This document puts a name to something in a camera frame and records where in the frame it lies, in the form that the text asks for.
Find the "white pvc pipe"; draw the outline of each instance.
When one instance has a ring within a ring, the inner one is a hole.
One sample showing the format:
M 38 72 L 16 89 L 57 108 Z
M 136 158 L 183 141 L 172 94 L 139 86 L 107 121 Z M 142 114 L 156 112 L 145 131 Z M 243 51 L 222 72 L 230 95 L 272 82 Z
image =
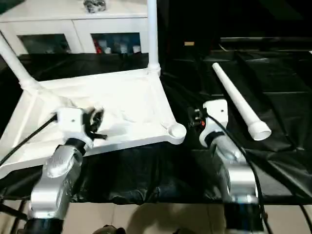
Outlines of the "white pvc pipe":
M 0 34 L 0 54 L 19 79 L 19 83 L 22 88 L 26 86 L 38 86 L 37 81 L 26 71 L 20 60 L 12 51 L 11 47 L 3 38 L 2 34 Z
M 149 30 L 149 54 L 148 68 L 151 71 L 160 71 L 158 62 L 158 36 L 157 36 L 157 0 L 147 0 L 148 30 Z
M 229 94 L 240 115 L 248 126 L 249 134 L 254 140 L 264 140 L 271 135 L 271 130 L 267 124 L 260 120 L 257 114 L 253 111 L 235 85 L 231 82 L 229 77 L 225 74 L 218 63 L 213 64 L 213 69 L 220 81 L 222 82 L 225 90 Z

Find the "pipe end cap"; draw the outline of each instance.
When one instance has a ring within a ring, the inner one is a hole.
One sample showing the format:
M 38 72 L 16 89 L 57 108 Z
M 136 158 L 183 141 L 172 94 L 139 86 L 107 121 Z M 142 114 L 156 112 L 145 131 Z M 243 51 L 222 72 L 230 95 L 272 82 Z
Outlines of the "pipe end cap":
M 263 121 L 258 121 L 249 125 L 248 132 L 256 141 L 264 140 L 272 133 L 271 129 Z

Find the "black tablecloth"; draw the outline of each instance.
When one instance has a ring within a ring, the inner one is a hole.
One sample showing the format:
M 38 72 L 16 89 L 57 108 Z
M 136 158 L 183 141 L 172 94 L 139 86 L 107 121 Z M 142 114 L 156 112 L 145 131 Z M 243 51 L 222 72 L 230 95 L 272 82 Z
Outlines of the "black tablecloth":
M 22 63 L 37 80 L 144 68 L 147 55 L 33 55 Z M 253 141 L 227 95 L 228 129 L 256 165 L 265 202 L 312 203 L 312 55 L 302 53 L 214 53 L 205 59 L 168 59 L 161 82 L 178 122 L 187 108 L 222 97 L 211 65 L 219 62 L 272 135 Z M 1 65 L 3 132 L 21 95 L 16 77 Z M 85 157 L 73 202 L 220 202 L 215 159 L 189 130 L 181 145 L 162 142 Z M 41 167 L 11 172 L 0 180 L 0 198 L 28 199 Z

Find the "white plastic stand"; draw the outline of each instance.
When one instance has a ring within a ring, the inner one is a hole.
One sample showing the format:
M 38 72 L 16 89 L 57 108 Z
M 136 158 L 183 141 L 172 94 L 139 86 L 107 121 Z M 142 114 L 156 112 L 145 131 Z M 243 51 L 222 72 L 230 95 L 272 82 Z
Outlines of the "white plastic stand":
M 107 135 L 107 140 L 95 140 L 85 156 L 161 141 L 181 144 L 186 129 L 176 122 L 159 80 L 156 0 L 148 0 L 148 19 L 148 68 L 43 82 L 29 75 L 0 36 L 0 53 L 24 90 L 0 139 L 0 159 L 58 107 L 72 105 L 104 108 L 99 133 Z M 62 132 L 51 124 L 0 167 L 0 178 L 13 170 L 42 165 L 62 143 Z

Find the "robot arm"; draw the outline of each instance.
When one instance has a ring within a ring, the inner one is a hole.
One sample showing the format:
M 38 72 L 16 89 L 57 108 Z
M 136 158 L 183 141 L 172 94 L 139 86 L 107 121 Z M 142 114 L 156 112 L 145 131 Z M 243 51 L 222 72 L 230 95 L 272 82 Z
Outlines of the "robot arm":
M 59 145 L 42 168 L 42 175 L 31 193 L 29 221 L 25 234 L 61 233 L 73 186 L 77 181 L 83 155 L 92 149 L 102 122 L 103 110 L 86 113 L 80 108 L 61 108 L 58 126 L 64 132 L 64 145 Z
M 214 157 L 222 160 L 219 171 L 219 190 L 225 203 L 224 213 L 228 233 L 260 233 L 263 231 L 258 192 L 252 169 L 241 150 L 222 128 L 228 123 L 227 102 L 224 99 L 207 101 L 203 109 L 189 110 L 190 126 L 199 133 L 201 145 Z

